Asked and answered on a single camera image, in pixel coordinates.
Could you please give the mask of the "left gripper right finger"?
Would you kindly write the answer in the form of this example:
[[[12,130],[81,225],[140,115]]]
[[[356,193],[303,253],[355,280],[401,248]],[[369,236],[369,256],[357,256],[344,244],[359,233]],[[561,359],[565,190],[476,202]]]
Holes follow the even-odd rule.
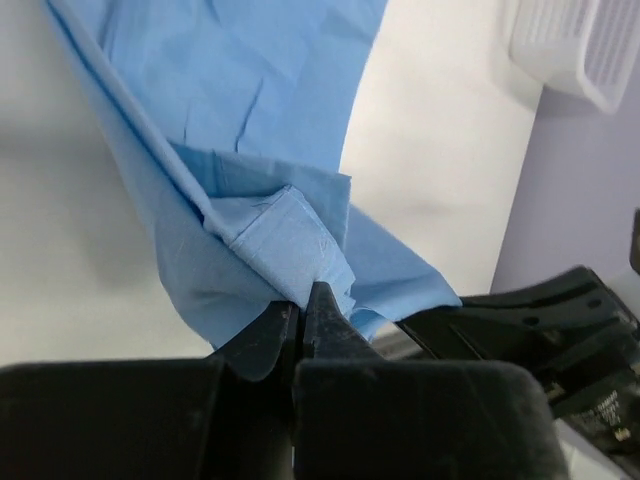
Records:
[[[565,479],[540,385],[495,361],[388,361],[313,286],[293,384],[298,479]]]

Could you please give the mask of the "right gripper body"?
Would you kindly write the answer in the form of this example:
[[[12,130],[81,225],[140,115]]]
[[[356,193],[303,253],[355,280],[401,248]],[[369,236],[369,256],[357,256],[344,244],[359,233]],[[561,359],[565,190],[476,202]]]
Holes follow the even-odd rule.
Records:
[[[638,457],[639,320],[591,269],[464,297],[398,325],[430,358],[526,369],[556,418],[611,458]]]

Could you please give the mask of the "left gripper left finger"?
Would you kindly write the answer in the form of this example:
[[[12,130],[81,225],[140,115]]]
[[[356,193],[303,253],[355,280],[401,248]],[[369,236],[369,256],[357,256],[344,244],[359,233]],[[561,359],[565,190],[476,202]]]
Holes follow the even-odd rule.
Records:
[[[1,371],[5,479],[289,479],[300,313],[271,304],[203,358]]]

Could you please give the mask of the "blue long sleeve shirt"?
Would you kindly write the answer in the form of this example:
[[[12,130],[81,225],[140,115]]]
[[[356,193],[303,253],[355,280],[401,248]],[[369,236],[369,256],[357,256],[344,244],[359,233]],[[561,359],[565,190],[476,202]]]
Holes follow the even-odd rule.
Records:
[[[366,338],[456,306],[339,171],[382,1],[47,1],[184,322],[221,347],[327,283]]]

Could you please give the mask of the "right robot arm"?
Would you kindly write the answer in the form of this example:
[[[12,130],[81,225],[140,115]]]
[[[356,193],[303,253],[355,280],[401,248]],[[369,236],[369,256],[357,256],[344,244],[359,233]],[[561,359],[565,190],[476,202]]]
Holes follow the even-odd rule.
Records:
[[[545,282],[423,310],[399,328],[428,359],[498,360],[529,371],[555,418],[639,476],[639,230],[619,287],[577,266]]]

